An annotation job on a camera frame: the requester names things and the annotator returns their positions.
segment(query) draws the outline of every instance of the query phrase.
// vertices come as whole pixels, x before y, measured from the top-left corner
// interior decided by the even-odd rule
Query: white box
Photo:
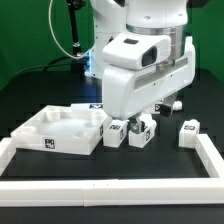
[[[127,121],[113,120],[103,134],[104,146],[118,148],[127,136]]]
[[[17,148],[90,155],[111,121],[103,110],[47,106],[11,136]]]
[[[179,134],[179,147],[195,148],[196,135],[199,134],[200,123],[196,120],[185,121]]]
[[[155,136],[157,124],[154,120],[152,120],[152,116],[150,114],[143,114],[140,117],[140,120],[145,122],[146,128],[144,132],[140,134],[135,134],[132,131],[129,131],[129,145],[144,148],[145,145],[148,144]]]

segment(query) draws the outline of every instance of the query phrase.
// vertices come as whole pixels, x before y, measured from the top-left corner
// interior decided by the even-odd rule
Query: black table surface
[[[144,178],[204,178],[208,174],[195,150],[178,147],[185,120],[201,123],[224,155],[224,85],[206,70],[197,70],[193,84],[179,92],[181,112],[157,122],[154,139],[143,149],[119,149],[102,141],[90,156],[17,149],[0,181]],[[32,72],[17,77],[0,92],[0,139],[47,105],[101,102],[101,87],[69,72]],[[223,223],[224,205],[124,207],[0,208],[0,223]]]

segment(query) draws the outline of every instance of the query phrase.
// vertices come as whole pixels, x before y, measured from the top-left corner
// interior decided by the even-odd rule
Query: wire
[[[18,76],[26,73],[26,72],[30,72],[33,70],[37,70],[37,69],[44,69],[46,67],[48,68],[54,68],[54,67],[62,67],[62,66],[67,66],[67,65],[71,65],[71,63],[67,63],[67,64],[60,64],[60,65],[45,65],[45,66],[37,66],[37,67],[32,67],[32,68],[28,68],[28,69],[24,69],[21,70],[20,72],[17,72],[10,80],[9,82],[12,82],[13,80],[15,80]]]
[[[53,6],[53,3],[54,3],[54,0],[51,0],[50,1],[50,5],[49,5],[49,10],[48,10],[48,22],[49,22],[49,27],[50,27],[50,31],[51,31],[51,35],[54,39],[54,42],[56,43],[56,45],[58,46],[58,48],[68,57],[72,58],[72,59],[75,59],[75,60],[79,60],[79,59],[82,59],[84,57],[86,57],[86,55],[88,54],[89,50],[91,50],[92,48],[90,48],[88,51],[86,51],[82,56],[80,57],[75,57],[71,54],[69,54],[58,42],[56,36],[55,36],[55,33],[54,33],[54,29],[53,29],[53,26],[52,26],[52,6]]]

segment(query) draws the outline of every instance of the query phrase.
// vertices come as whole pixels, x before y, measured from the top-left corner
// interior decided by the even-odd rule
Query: black cable
[[[18,76],[26,73],[26,72],[30,72],[30,71],[33,71],[33,70],[37,70],[37,69],[43,69],[43,68],[46,68],[46,66],[48,66],[48,68],[54,68],[54,67],[62,67],[62,66],[67,66],[67,65],[71,65],[71,63],[67,63],[67,64],[60,64],[60,65],[45,65],[45,66],[37,66],[37,67],[32,67],[32,68],[27,68],[27,69],[24,69],[18,73],[16,73],[10,80],[9,82],[12,82],[13,80],[15,80]]]
[[[49,63],[45,66],[45,68],[43,69],[43,72],[46,72],[46,71],[50,68],[51,65],[54,65],[54,64],[56,64],[56,63],[58,63],[58,62],[60,62],[60,61],[64,61],[64,60],[67,60],[67,59],[70,59],[70,57],[68,57],[68,56],[63,56],[63,57],[54,59],[53,61],[49,62]]]

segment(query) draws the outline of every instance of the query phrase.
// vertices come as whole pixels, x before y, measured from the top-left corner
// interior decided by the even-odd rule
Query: small white block
[[[196,135],[199,134],[200,123],[196,120],[185,121],[179,134],[179,147],[195,148]]]
[[[132,131],[129,131],[129,145],[144,148],[146,144],[148,144],[152,138],[155,136],[156,122],[152,120],[150,114],[143,114],[140,117],[140,120],[145,122],[146,128],[144,132],[140,134],[135,134]]]
[[[113,120],[103,134],[104,146],[118,148],[127,136],[127,121]]]
[[[4,138],[0,142],[0,176],[5,171],[16,153],[16,146],[12,138]]]

